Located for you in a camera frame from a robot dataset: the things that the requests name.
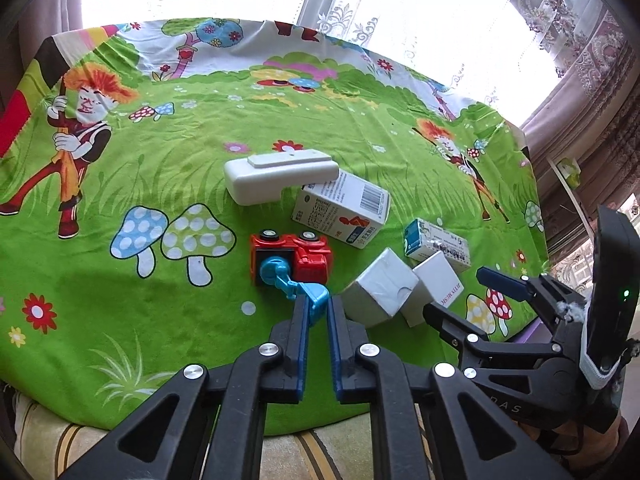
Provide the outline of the white barcode medicine box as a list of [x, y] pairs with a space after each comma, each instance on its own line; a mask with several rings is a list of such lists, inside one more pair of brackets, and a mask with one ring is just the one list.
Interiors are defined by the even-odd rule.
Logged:
[[340, 170], [333, 181], [306, 184], [300, 189], [292, 220], [363, 249], [385, 226], [389, 213], [389, 192]]

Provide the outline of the white lace curtain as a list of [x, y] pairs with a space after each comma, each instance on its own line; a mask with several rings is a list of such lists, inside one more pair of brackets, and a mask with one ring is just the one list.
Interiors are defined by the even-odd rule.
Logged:
[[296, 24], [367, 47], [378, 18], [361, 10], [363, 0], [303, 0]]

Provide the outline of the left pink curtain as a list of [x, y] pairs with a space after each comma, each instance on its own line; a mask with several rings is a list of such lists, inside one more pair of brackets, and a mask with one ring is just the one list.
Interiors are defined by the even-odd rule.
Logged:
[[81, 0], [1, 0], [1, 106], [43, 40], [81, 27]]

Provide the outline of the red toy truck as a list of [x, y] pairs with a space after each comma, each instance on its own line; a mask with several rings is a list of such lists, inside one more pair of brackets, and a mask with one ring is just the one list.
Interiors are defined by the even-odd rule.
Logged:
[[308, 304], [308, 321], [316, 324], [329, 301], [326, 288], [333, 252], [324, 235], [312, 231], [279, 234], [264, 229], [250, 236], [250, 275], [256, 286], [279, 289], [288, 300], [302, 296]]

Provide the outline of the green cartoon table cloth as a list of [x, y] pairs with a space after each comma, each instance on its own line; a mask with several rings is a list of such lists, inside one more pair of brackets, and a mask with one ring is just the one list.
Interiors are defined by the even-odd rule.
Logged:
[[296, 188], [243, 207], [224, 165], [303, 148], [368, 182], [366, 246], [332, 238], [340, 292], [423, 219], [472, 266], [547, 269], [532, 167], [508, 123], [385, 54], [276, 22], [182, 18], [43, 41], [1, 117], [1, 378], [116, 426], [179, 367], [231, 362], [291, 304], [250, 237], [297, 234]]

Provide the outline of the right pink curtain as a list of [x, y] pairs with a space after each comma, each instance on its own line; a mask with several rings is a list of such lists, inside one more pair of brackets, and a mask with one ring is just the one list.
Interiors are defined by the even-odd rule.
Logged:
[[558, 84], [521, 124], [539, 184], [551, 260], [588, 238], [546, 157], [576, 158], [577, 193], [591, 226], [599, 206], [639, 194], [639, 49], [605, 0], [506, 0], [518, 11]]

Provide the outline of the pink curtain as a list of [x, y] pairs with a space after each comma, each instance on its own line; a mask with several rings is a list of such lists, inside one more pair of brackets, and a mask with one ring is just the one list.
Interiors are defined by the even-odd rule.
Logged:
[[81, 0], [1, 0], [1, 106], [43, 40], [81, 27]]
[[518, 11], [558, 84], [521, 124], [539, 184], [551, 260], [588, 238], [546, 157], [576, 158], [577, 193], [591, 226], [599, 206], [639, 194], [639, 49], [605, 0], [506, 0]]

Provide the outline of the wooden side shelf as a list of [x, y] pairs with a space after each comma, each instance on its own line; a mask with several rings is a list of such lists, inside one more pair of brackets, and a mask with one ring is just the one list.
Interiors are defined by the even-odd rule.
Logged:
[[555, 160], [554, 158], [547, 156], [546, 161], [548, 162], [552, 172], [555, 174], [555, 177], [559, 179], [560, 185], [564, 188], [564, 191], [572, 202], [590, 242], [593, 242], [594, 229], [591, 226], [591, 222], [585, 211], [584, 205], [582, 204], [582, 200], [577, 193], [578, 186], [580, 185], [580, 174], [582, 173], [577, 159], [563, 157], [559, 160]]

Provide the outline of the white barcode cube box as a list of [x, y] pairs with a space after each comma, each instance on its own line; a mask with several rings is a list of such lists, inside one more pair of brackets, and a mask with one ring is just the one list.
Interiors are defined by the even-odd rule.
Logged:
[[409, 327], [424, 322], [422, 311], [426, 304], [434, 302], [449, 308], [464, 291], [460, 278], [442, 252], [435, 252], [418, 264], [412, 273], [418, 282], [400, 309]]

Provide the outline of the white silver small box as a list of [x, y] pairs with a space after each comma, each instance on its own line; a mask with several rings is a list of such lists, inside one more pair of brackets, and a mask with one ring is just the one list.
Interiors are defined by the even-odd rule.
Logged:
[[385, 248], [341, 293], [345, 315], [365, 328], [391, 320], [419, 279], [396, 252]]

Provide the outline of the white printed medicine box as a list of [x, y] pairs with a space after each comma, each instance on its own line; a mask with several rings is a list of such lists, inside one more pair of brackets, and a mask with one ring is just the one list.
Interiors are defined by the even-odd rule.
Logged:
[[416, 218], [404, 229], [405, 256], [423, 262], [442, 252], [447, 261], [457, 269], [469, 269], [471, 255], [468, 241], [441, 226]]

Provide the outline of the purple storage box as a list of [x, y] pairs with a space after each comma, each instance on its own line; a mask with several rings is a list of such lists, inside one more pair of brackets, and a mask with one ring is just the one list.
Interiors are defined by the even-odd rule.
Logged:
[[548, 342], [550, 339], [550, 333], [540, 318], [535, 318], [532, 322], [526, 325], [520, 332], [508, 339], [509, 342], [514, 344], [527, 344], [533, 342]]

